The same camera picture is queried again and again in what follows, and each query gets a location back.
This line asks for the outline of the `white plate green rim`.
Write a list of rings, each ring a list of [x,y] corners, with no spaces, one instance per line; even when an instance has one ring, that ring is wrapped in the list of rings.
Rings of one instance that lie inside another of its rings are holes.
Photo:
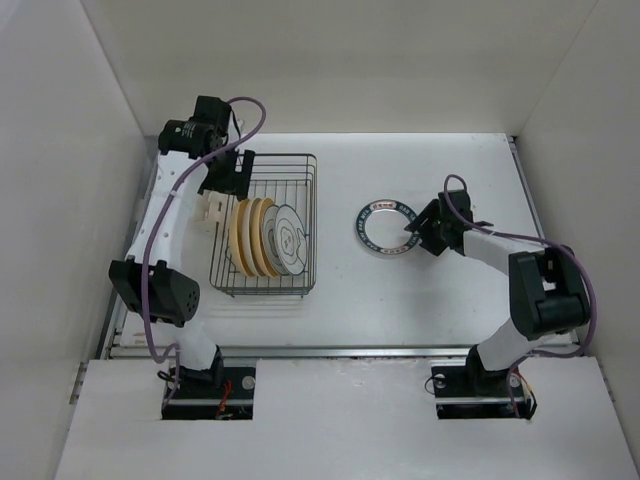
[[[355,232],[360,243],[373,254],[398,256],[418,244],[418,234],[406,230],[416,219],[415,211],[405,203],[378,199],[361,208],[355,220]]]

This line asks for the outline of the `yellow bear plate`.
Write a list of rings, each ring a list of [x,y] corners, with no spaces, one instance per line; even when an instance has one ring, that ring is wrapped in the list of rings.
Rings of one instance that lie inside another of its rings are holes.
[[[248,205],[248,200],[238,201],[231,213],[229,224],[229,250],[234,266],[245,276],[251,277],[252,273],[248,268],[244,258],[241,239],[241,226],[244,217],[244,210]]]

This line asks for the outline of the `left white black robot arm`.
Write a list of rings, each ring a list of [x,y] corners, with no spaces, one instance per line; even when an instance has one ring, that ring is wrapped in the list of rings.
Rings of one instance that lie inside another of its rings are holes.
[[[190,223],[206,217],[205,194],[248,196],[253,160],[238,158],[247,138],[234,103],[200,96],[188,119],[165,124],[144,217],[124,259],[108,272],[127,309],[142,318],[152,358],[176,357],[169,382],[189,382],[205,397],[223,387],[223,358],[197,317],[201,290],[182,271],[183,240]]]

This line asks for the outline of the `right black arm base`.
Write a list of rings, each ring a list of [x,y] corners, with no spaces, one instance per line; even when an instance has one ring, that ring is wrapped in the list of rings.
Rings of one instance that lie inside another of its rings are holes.
[[[489,371],[477,347],[464,364],[436,364],[425,382],[432,384],[439,420],[531,420],[538,402],[518,369]]]

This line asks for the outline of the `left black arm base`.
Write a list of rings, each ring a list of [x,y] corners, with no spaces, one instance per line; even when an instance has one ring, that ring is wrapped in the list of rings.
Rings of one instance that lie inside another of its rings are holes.
[[[161,407],[162,420],[252,420],[256,368],[254,366],[225,366],[220,382],[186,379],[180,371],[180,382],[173,395],[175,368],[160,371],[158,377],[165,382]]]

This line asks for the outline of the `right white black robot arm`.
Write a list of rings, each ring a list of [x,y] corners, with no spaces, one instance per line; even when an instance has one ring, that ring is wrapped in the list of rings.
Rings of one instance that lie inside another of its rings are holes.
[[[439,193],[410,217],[405,230],[417,235],[420,246],[434,256],[451,250],[508,279],[507,320],[466,358],[463,381],[474,393],[487,393],[536,347],[592,319],[586,274],[573,252],[549,240],[476,222],[464,189]]]

